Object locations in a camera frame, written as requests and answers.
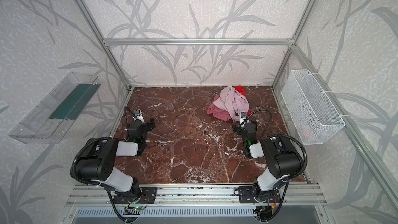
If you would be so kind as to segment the dark pink cloth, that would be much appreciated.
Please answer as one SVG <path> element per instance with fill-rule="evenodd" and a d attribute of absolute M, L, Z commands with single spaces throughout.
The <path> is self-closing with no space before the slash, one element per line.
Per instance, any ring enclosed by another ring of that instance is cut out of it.
<path fill-rule="evenodd" d="M 222 121 L 230 121 L 231 115 L 228 110 L 218 108 L 214 102 L 220 98 L 219 95 L 214 97 L 214 101 L 211 103 L 210 107 L 206 110 L 207 115 L 213 115 L 215 118 Z"/>

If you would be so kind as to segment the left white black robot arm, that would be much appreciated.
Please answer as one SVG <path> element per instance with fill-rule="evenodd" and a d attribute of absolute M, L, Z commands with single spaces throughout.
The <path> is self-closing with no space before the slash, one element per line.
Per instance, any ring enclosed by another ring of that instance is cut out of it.
<path fill-rule="evenodd" d="M 103 187 L 114 205 L 154 204 L 157 187 L 141 188 L 137 178 L 115 167 L 118 157 L 141 156 L 147 145 L 147 133 L 153 129 L 153 119 L 136 119 L 127 125 L 126 139 L 89 139 L 72 162 L 71 177 L 83 184 Z"/>

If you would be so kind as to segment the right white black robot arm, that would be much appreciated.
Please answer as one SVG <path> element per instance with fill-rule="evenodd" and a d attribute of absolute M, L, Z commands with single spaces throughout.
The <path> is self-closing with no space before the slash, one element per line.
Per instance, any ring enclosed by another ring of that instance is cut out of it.
<path fill-rule="evenodd" d="M 297 139 L 285 134 L 273 134 L 256 140 L 257 124 L 250 121 L 233 123 L 232 130 L 243 140 L 247 158 L 264 158 L 265 171 L 252 186 L 238 187 L 240 203 L 272 203 L 278 205 L 288 182 L 302 175 L 308 164 L 308 154 Z"/>

